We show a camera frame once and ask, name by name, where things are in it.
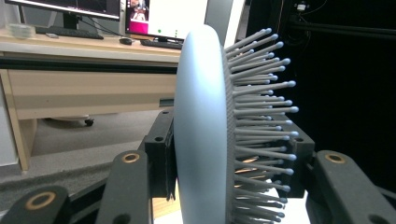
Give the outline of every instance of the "computer monitor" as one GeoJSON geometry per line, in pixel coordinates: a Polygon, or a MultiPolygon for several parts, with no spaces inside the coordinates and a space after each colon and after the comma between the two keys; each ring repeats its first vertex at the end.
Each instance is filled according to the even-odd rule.
{"type": "Polygon", "coordinates": [[[205,23],[207,0],[126,0],[125,34],[184,40],[205,23]]]}
{"type": "Polygon", "coordinates": [[[8,4],[37,7],[64,14],[64,28],[77,29],[77,15],[120,20],[120,0],[6,0],[8,4]]]}

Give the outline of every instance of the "monitor stand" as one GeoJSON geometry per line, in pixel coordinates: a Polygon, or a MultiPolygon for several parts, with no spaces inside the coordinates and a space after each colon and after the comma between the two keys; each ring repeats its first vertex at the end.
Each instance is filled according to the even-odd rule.
{"type": "Polygon", "coordinates": [[[77,30],[78,16],[73,14],[64,13],[64,28],[77,30]]]}

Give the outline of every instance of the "mounting hole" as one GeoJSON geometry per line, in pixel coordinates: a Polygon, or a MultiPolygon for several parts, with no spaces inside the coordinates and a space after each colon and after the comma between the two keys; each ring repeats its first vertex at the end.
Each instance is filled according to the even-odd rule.
{"type": "Polygon", "coordinates": [[[334,163],[346,163],[346,160],[337,154],[326,154],[326,159],[334,163]]]}
{"type": "Polygon", "coordinates": [[[386,221],[384,218],[378,215],[370,215],[369,219],[374,224],[389,224],[388,221],[386,221]]]}
{"type": "Polygon", "coordinates": [[[303,142],[303,141],[304,141],[303,138],[294,138],[294,140],[295,140],[296,142],[303,142]]]}
{"type": "Polygon", "coordinates": [[[122,214],[113,219],[113,224],[128,224],[131,217],[128,214],[122,214]]]}
{"type": "Polygon", "coordinates": [[[139,154],[136,154],[136,153],[129,153],[129,154],[126,154],[125,156],[123,156],[122,157],[122,160],[124,161],[124,162],[128,162],[128,163],[131,163],[131,162],[134,162],[134,161],[137,161],[137,160],[139,160],[139,154]]]}
{"type": "Polygon", "coordinates": [[[39,193],[32,198],[30,198],[25,207],[27,210],[37,210],[47,206],[48,204],[52,203],[55,199],[56,194],[51,191],[39,193]]]}

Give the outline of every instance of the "white surface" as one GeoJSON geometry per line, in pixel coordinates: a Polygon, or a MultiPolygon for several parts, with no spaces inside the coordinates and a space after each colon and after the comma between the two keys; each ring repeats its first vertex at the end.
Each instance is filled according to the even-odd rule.
{"type": "Polygon", "coordinates": [[[0,166],[16,164],[17,162],[18,156],[8,118],[3,86],[0,85],[0,166]]]}
{"type": "Polygon", "coordinates": [[[148,33],[184,39],[205,23],[206,6],[207,0],[150,0],[148,33]]]}
{"type": "Polygon", "coordinates": [[[244,6],[245,0],[233,0],[233,7],[231,8],[230,21],[228,22],[228,29],[227,35],[225,36],[224,48],[230,47],[235,43],[244,6]]]}
{"type": "MultiPolygon", "coordinates": [[[[286,204],[285,217],[282,218],[280,224],[310,224],[308,214],[305,210],[306,193],[302,199],[289,199],[286,204]]],[[[154,220],[154,224],[183,224],[181,211],[158,217],[154,220]]]]}

